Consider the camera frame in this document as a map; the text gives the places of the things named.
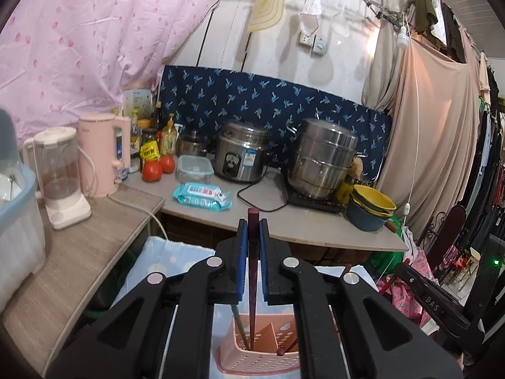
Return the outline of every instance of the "yellow snack bag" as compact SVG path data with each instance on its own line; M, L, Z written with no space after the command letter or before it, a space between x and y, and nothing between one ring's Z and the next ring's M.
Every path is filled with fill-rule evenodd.
M150 141L142 145L142 147L140 147L140 157L144 161L160 159L160 151L158 150L157 142Z

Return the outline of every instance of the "blue wet wipes pack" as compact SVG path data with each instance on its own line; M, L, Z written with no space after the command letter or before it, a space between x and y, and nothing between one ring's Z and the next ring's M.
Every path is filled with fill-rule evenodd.
M231 207L230 191L223 192L216 185L186 182L172 194L178 203L211 211L223 211Z

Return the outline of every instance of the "stainless steel steamer pot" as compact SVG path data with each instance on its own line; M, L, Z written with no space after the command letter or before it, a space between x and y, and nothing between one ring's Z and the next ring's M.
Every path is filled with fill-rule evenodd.
M358 137L326 120L307 118L299 129L288 166L288 182L300 194L326 200L345 179L356 156Z

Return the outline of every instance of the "stacked bowls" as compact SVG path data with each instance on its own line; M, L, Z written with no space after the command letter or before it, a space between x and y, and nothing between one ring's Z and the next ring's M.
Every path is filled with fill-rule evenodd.
M364 185L355 185L349 198L347 216L362 231L377 231L396 210L394 202L382 192Z

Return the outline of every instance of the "electric kettle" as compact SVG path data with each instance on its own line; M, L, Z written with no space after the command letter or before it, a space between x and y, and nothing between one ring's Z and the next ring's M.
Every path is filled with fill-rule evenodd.
M102 198L115 193L121 180L118 168L130 167L129 117L112 113L87 114L79 118L77 137L81 187L92 198ZM118 159L116 130L121 130L122 158Z

